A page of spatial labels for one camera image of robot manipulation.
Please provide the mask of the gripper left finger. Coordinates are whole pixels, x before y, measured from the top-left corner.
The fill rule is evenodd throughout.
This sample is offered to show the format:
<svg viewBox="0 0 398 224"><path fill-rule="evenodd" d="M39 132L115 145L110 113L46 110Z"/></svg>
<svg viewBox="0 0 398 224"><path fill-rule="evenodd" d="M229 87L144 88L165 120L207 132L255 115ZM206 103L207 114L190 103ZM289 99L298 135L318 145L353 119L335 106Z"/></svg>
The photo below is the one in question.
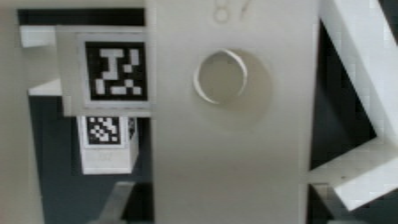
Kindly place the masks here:
<svg viewBox="0 0 398 224"><path fill-rule="evenodd" d="M128 224L128 221L122 219L122 215L126 211L133 187L133 182L115 183L99 217L87 224Z"/></svg>

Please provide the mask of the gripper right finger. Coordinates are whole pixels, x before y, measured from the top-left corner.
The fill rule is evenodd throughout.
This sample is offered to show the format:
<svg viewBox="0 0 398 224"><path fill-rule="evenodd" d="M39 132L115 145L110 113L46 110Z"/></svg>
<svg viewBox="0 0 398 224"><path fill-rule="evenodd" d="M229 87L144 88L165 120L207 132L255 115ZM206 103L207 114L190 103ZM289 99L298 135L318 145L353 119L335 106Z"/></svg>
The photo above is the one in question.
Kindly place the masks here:
<svg viewBox="0 0 398 224"><path fill-rule="evenodd" d="M330 185L327 183L312 183L311 187L332 215L332 220L327 224L367 224L353 217Z"/></svg>

